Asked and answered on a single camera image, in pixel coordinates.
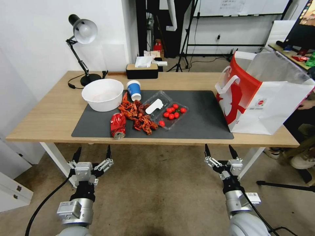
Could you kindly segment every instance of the lamp base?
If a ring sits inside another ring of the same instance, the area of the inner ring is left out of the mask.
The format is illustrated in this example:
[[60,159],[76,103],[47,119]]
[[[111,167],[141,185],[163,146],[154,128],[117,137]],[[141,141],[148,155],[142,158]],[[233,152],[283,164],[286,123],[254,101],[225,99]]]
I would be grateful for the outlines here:
[[102,78],[102,77],[101,77],[100,75],[98,75],[98,74],[90,74],[90,76],[84,75],[84,76],[81,78],[80,82],[81,82],[81,85],[82,85],[82,86],[86,86],[86,85],[88,85],[89,83],[91,83],[91,82],[93,82],[93,81],[95,81],[95,80],[99,80],[99,79],[101,79],[101,78]]

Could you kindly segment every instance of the black desk mat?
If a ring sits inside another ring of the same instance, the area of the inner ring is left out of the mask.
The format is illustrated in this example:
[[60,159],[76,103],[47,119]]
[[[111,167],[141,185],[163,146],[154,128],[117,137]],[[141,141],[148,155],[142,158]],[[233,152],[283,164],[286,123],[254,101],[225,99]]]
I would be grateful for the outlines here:
[[[157,90],[142,90],[142,102]],[[171,130],[159,127],[147,135],[133,128],[133,121],[126,121],[126,138],[182,138],[182,139],[233,139],[223,112],[212,91],[164,90],[174,102],[189,108],[187,114]],[[108,112],[94,111],[86,106],[72,137],[111,137],[110,120],[118,109]]]

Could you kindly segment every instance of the clear plastic tray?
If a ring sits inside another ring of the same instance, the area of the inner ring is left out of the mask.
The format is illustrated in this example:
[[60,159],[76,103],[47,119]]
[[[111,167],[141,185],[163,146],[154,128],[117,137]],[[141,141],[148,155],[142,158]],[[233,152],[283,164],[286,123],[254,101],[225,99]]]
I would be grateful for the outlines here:
[[[163,120],[165,123],[165,126],[163,127],[166,130],[170,130],[173,128],[175,123],[177,123],[179,120],[182,119],[183,116],[187,114],[189,111],[189,108],[173,101],[164,91],[158,91],[156,94],[154,94],[152,97],[150,97],[148,100],[146,100],[143,104],[152,104],[156,99],[160,99],[163,103],[162,109],[156,109],[154,112],[150,114],[151,120],[158,124],[160,120]],[[178,104],[178,108],[186,108],[185,113],[179,113],[179,118],[174,118],[173,120],[168,119],[167,117],[164,117],[163,114],[166,112],[167,108],[173,107],[173,104]]]

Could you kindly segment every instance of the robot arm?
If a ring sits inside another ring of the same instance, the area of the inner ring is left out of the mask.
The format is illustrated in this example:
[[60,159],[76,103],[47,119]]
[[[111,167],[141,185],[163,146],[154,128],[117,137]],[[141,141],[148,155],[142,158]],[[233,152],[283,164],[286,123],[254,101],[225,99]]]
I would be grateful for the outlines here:
[[230,236],[270,236],[263,221],[250,214],[253,210],[251,204],[259,204],[260,198],[257,193],[245,193],[241,186],[238,175],[242,170],[242,159],[229,145],[233,159],[217,161],[210,155],[207,144],[205,145],[205,163],[215,172],[219,173],[223,181],[223,193],[226,197],[226,208],[230,218]]
[[75,171],[76,191],[69,201],[61,202],[57,215],[63,225],[68,225],[58,236],[91,236],[88,227],[93,219],[93,202],[95,201],[94,187],[98,184],[98,177],[102,176],[114,164],[110,146],[107,147],[106,159],[100,164],[78,162],[81,148],[74,154],[68,164]]

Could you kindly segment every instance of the person's hand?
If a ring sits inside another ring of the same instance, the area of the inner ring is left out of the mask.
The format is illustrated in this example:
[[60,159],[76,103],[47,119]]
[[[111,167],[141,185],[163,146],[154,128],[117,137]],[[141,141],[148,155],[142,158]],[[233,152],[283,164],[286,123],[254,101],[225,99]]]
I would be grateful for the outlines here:
[[315,100],[304,100],[301,104],[301,107],[298,107],[298,110],[311,109],[315,106]]

